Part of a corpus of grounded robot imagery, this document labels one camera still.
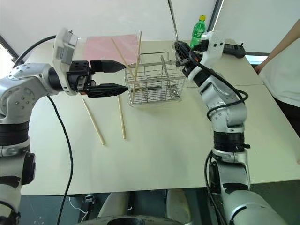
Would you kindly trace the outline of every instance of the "pink paper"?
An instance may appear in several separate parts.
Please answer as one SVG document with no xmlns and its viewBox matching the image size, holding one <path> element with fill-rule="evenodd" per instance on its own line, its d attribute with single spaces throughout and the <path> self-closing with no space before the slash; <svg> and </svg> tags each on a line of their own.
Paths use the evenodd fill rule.
<svg viewBox="0 0 300 225">
<path fill-rule="evenodd" d="M 114 39 L 127 64 L 135 63 L 138 42 L 135 34 L 109 37 L 89 37 L 84 49 L 84 60 L 114 60 L 124 64 L 115 49 Z"/>
</svg>

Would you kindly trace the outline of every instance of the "white table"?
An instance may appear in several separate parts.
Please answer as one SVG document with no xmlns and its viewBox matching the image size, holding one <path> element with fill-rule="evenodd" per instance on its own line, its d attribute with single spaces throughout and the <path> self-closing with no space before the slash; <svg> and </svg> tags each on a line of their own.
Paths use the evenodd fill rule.
<svg viewBox="0 0 300 225">
<path fill-rule="evenodd" d="M 146 45 L 162 49 L 165 43 Z M 75 59 L 81 59 L 82 49 L 78 49 Z M 29 61 L 49 63 L 50 50 L 49 45 L 41 46 Z M 226 79 L 250 96 L 246 102 L 245 139 L 251 145 L 248 152 L 252 183 L 299 179 L 300 139 L 265 86 L 244 60 L 224 56 L 218 67 Z M 240 73 L 240 77 L 230 77 L 230 70 Z M 99 73 L 96 77 L 98 82 L 124 84 L 124 71 Z M 106 146 L 95 132 L 82 96 L 60 93 L 53 97 L 74 157 L 69 194 L 205 186 L 203 165 L 213 146 L 213 132 L 206 118 L 207 108 L 196 89 L 184 89 L 181 102 L 156 107 L 130 107 L 128 94 L 122 94 L 126 140 L 122 139 L 117 97 L 84 98 Z M 30 137 L 31 151 L 36 154 L 36 177 L 23 186 L 22 194 L 63 194 L 70 168 L 68 147 L 47 98 L 40 99 L 33 110 Z"/>
</svg>

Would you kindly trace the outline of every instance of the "bottle cap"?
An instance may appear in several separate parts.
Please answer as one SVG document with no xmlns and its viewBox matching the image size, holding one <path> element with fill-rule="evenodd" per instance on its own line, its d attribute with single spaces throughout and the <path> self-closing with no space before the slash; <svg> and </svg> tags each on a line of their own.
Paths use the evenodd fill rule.
<svg viewBox="0 0 300 225">
<path fill-rule="evenodd" d="M 205 15 L 201 15 L 201 16 L 199 16 L 199 20 L 201 20 L 201 21 L 205 21 Z"/>
</svg>

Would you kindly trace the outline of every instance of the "plastic bottle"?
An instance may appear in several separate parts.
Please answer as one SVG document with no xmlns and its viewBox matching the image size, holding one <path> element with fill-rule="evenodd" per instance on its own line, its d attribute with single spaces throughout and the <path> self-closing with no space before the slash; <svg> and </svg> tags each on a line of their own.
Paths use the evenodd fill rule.
<svg viewBox="0 0 300 225">
<path fill-rule="evenodd" d="M 201 40 L 201 35 L 205 32 L 205 30 L 205 15 L 201 15 L 199 17 L 199 21 L 194 26 L 192 40 L 190 44 L 191 48 L 199 44 L 199 41 Z"/>
</svg>

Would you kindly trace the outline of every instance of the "metal wire basket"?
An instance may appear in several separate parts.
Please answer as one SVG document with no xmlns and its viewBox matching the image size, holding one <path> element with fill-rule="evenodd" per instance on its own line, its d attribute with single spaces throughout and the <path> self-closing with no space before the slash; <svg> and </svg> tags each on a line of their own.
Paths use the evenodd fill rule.
<svg viewBox="0 0 300 225">
<path fill-rule="evenodd" d="M 142 53 L 139 57 L 154 54 L 160 54 L 160 62 L 138 64 L 136 78 L 132 76 L 135 63 L 129 65 L 132 74 L 127 69 L 125 71 L 130 105 L 181 100 L 185 76 L 175 66 L 175 60 L 169 60 L 168 52 Z"/>
</svg>

